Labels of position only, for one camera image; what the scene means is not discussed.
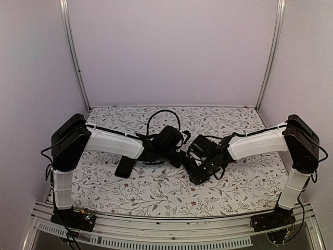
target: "white backdrop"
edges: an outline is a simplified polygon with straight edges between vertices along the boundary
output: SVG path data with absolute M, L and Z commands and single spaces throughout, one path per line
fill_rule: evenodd
M 71 0 L 91 105 L 254 106 L 277 1 Z

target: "patterned table surface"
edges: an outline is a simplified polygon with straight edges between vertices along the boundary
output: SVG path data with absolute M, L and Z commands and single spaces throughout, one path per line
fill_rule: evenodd
M 145 133 L 149 117 L 166 107 L 95 108 L 88 121 L 127 133 Z M 232 132 L 264 128 L 252 108 L 167 107 L 181 120 L 182 130 L 192 134 L 224 137 Z M 160 113 L 151 122 L 151 132 L 165 125 L 176 126 L 171 113 Z M 129 179 L 114 176 L 121 156 L 84 152 L 73 176 L 74 206 L 101 212 L 154 217 L 205 217 L 272 209 L 287 180 L 277 153 L 255 155 L 230 164 L 224 177 L 194 185 L 186 171 L 169 164 L 138 163 Z

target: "light purple wall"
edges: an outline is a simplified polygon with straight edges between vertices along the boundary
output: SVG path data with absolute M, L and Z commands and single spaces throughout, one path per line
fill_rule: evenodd
M 254 106 L 277 1 L 71 0 L 92 106 Z
M 0 248 L 17 250 L 49 190 L 39 152 L 84 106 L 58 0 L 0 1 L 0 23 Z
M 270 126 L 298 114 L 330 153 L 306 193 L 326 248 L 333 249 L 333 3 L 287 1 L 283 22 L 261 114 Z

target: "floral tablecloth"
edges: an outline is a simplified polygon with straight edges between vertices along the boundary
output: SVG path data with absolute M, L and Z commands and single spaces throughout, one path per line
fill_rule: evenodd
M 109 107 L 95 108 L 88 121 L 99 126 L 145 133 L 149 117 L 160 109 L 175 111 L 182 130 L 192 134 L 224 137 L 232 132 L 263 129 L 252 108 L 216 107 Z M 160 113 L 150 131 L 165 125 L 177 127 L 171 113 Z M 277 153 L 255 155 L 230 164 L 224 177 L 202 185 L 189 181 L 186 171 L 169 164 L 145 166 L 138 163 L 129 179 L 114 176 L 121 156 L 104 152 L 84 152 L 73 176 L 74 206 L 97 211 L 154 217 L 205 217 L 249 213 L 272 209 L 287 180 L 287 172 Z

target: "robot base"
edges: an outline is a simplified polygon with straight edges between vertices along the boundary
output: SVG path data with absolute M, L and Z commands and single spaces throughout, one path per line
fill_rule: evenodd
M 250 226 L 255 232 L 284 227 L 296 222 L 292 210 L 275 207 L 273 212 L 251 217 Z
M 76 212 L 73 208 L 66 210 L 55 208 L 51 222 L 68 228 L 92 232 L 96 220 L 95 212 L 88 209 L 83 211 L 84 213 L 82 211 Z

